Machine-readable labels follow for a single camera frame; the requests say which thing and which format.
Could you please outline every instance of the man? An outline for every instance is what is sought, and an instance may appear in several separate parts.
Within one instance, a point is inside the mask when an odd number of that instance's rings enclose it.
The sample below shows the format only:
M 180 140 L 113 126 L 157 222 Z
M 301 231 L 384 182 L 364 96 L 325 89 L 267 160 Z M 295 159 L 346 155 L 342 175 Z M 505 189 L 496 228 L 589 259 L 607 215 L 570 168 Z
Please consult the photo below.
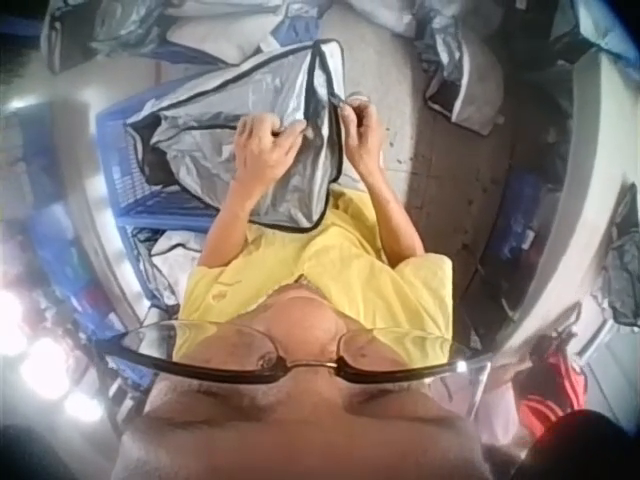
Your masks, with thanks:
M 340 114 L 346 156 L 368 195 L 335 188 L 324 222 L 304 235 L 267 231 L 248 219 L 294 161 L 305 123 L 281 131 L 272 115 L 242 120 L 237 174 L 180 321 L 218 322 L 264 337 L 213 335 L 205 343 L 186 335 L 175 349 L 183 363 L 226 362 L 237 370 L 264 348 L 257 339 L 268 338 L 274 352 L 303 368 L 268 385 L 161 376 L 123 438 L 116 478 L 490 478 L 474 429 L 423 388 L 372 389 L 332 370 L 339 350 L 351 348 L 344 336 L 354 329 L 427 332 L 440 340 L 421 352 L 433 364 L 446 361 L 441 345 L 452 334 L 451 261 L 425 253 L 385 179 L 375 107 L 351 100 Z M 410 362 L 375 342 L 354 361 L 387 370 Z M 247 369 L 271 361 L 259 356 Z

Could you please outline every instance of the yellow shirt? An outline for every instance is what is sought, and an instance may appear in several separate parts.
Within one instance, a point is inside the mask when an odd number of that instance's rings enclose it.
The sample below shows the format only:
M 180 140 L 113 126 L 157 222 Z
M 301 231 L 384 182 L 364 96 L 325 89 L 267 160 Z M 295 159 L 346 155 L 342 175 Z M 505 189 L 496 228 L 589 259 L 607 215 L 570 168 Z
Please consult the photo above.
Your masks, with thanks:
M 251 226 L 247 248 L 229 266 L 196 268 L 180 318 L 226 322 L 300 275 L 367 328 L 411 328 L 451 339 L 451 261 L 426 254 L 392 269 L 384 260 L 369 196 L 338 187 L 313 232 Z

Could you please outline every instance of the hand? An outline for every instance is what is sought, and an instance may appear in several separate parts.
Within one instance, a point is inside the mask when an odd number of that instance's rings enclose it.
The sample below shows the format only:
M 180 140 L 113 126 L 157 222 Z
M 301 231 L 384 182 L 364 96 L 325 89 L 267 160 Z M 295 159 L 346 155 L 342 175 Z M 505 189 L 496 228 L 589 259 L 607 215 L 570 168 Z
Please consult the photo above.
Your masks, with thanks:
M 345 130 L 347 158 L 353 168 L 363 180 L 379 173 L 385 135 L 376 107 L 367 100 L 349 100 L 340 107 L 340 118 Z
M 280 131 L 280 119 L 270 113 L 242 118 L 234 141 L 235 187 L 257 203 L 291 167 L 307 122 L 298 120 Z

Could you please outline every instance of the eyeglasses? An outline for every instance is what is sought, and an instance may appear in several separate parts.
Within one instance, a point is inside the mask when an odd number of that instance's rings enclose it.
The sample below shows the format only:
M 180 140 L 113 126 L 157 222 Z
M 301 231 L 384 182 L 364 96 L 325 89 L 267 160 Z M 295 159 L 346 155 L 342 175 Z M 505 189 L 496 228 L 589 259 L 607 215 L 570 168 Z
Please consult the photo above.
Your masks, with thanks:
M 125 332 L 96 347 L 156 372 L 203 382 L 264 385 L 300 367 L 330 368 L 349 383 L 380 385 L 463 377 L 471 388 L 470 416 L 484 389 L 491 356 L 446 338 L 396 328 L 347 331 L 335 359 L 288 360 L 277 342 L 230 323 L 164 321 Z

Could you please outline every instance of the person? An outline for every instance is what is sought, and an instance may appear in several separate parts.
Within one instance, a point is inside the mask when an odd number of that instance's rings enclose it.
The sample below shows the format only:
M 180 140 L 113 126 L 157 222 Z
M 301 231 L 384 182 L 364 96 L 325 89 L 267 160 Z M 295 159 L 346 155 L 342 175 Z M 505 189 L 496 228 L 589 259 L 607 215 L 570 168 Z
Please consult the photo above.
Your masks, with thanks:
M 305 122 L 242 119 L 237 172 L 177 322 L 192 325 L 176 339 L 183 363 L 251 370 L 274 366 L 277 354 L 286 374 L 262 385 L 161 375 L 123 436 L 114 478 L 491 478 L 472 424 L 425 382 L 362 385 L 336 374 L 346 351 L 385 372 L 414 361 L 360 331 L 425 332 L 430 365 L 446 361 L 452 336 L 452 263 L 425 251 L 385 179 L 375 106 L 351 99 L 340 117 L 367 193 L 333 187 L 324 221 L 306 234 L 249 224 L 307 141 Z M 208 322 L 218 333 L 203 339 L 195 325 Z

